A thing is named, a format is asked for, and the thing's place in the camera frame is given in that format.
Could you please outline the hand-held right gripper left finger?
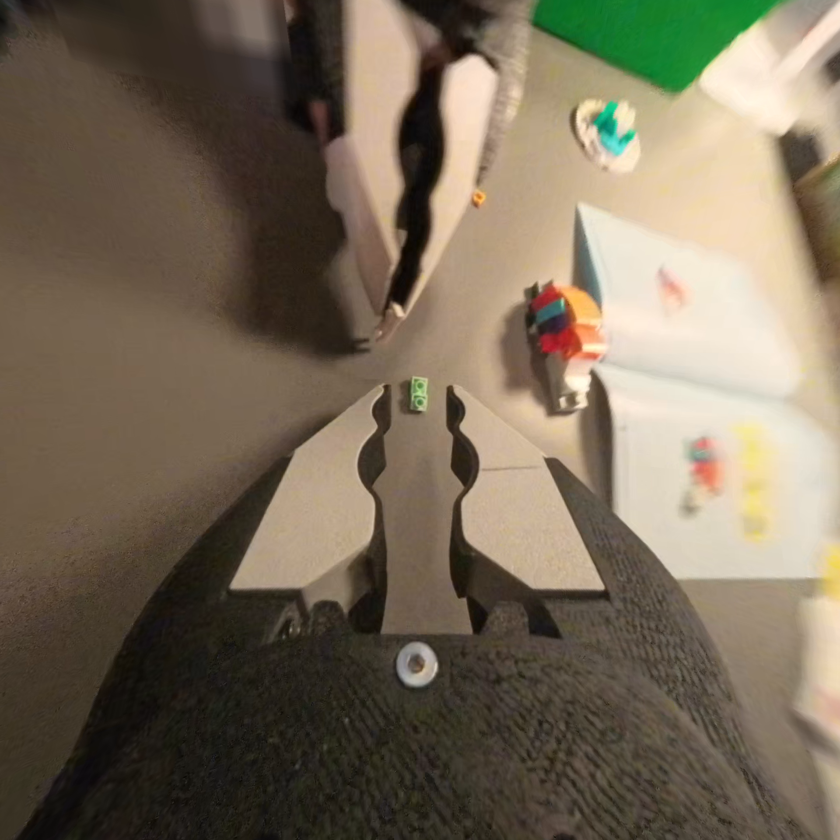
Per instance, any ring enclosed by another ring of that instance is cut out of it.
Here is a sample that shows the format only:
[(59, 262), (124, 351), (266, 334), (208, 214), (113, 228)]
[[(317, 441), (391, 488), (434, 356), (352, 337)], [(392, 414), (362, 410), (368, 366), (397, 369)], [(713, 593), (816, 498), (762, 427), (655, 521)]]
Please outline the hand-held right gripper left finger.
[(359, 601), (387, 588), (382, 503), (391, 389), (376, 385), (292, 453), (232, 593)]

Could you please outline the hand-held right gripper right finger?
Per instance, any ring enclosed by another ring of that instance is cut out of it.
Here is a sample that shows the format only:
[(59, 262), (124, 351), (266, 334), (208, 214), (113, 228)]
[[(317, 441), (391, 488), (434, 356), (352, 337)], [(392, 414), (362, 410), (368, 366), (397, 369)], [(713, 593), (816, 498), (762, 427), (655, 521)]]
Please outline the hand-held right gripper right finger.
[(446, 394), (454, 506), (450, 573), (473, 601), (600, 597), (606, 586), (546, 455), (459, 385)]

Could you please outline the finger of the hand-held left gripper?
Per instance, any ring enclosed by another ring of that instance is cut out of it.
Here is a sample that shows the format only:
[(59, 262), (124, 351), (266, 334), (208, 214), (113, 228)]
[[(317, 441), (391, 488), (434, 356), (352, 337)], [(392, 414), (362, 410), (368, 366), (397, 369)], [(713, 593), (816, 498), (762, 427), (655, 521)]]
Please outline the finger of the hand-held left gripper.
[(421, 63), (396, 140), (402, 193), (388, 322), (411, 311), (473, 204), (496, 92), (497, 73), (481, 58)]
[(421, 50), (402, 2), (341, 2), (342, 129), (328, 146), (328, 196), (362, 288), (380, 316), (405, 316), (430, 243), (429, 110)]

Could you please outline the round white lego base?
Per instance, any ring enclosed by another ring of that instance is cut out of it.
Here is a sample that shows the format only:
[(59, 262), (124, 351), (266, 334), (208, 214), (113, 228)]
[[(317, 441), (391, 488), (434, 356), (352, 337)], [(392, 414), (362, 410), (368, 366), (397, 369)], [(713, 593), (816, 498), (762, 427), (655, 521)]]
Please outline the round white lego base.
[(585, 99), (571, 116), (573, 135), (584, 156), (604, 172), (632, 173), (642, 153), (636, 110), (626, 100)]

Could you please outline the orange and red lego model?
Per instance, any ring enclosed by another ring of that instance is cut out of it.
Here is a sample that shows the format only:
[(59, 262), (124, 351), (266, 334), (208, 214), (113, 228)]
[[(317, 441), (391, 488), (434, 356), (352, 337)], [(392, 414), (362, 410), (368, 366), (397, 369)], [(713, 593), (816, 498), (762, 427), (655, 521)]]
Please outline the orange and red lego model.
[(527, 288), (525, 323), (547, 380), (549, 409), (570, 415), (588, 405), (607, 342), (602, 310), (584, 290), (550, 281)]

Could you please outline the colourful toy set box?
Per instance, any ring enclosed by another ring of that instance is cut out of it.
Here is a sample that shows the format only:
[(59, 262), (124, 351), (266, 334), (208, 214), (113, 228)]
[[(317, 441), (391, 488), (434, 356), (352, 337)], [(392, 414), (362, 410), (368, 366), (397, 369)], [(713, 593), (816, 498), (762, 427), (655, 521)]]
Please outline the colourful toy set box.
[(839, 155), (807, 172), (794, 184), (805, 232), (822, 282), (839, 278)]

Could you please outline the green plastic bin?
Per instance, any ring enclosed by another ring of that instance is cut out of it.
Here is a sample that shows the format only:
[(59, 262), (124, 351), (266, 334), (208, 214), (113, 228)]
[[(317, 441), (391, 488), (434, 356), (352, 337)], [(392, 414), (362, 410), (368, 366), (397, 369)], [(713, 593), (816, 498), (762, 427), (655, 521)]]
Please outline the green plastic bin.
[(781, 1), (539, 1), (542, 32), (668, 92), (689, 88)]

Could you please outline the open instruction booklet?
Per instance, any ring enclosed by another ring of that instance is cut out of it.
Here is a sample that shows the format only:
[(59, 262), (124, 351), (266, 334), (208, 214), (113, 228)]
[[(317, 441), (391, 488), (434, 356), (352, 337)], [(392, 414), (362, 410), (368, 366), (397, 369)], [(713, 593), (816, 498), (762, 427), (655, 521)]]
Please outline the open instruction booklet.
[(616, 515), (678, 579), (816, 577), (837, 447), (794, 404), (803, 365), (750, 270), (584, 203), (575, 247), (602, 310)]

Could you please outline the closed instruction leaflet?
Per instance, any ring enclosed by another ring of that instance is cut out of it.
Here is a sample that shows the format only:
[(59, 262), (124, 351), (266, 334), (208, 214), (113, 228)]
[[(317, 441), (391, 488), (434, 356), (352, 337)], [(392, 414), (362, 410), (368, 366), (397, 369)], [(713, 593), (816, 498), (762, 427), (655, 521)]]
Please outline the closed instruction leaflet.
[(826, 545), (822, 574), (799, 612), (800, 683), (794, 714), (819, 750), (839, 754), (839, 545)]

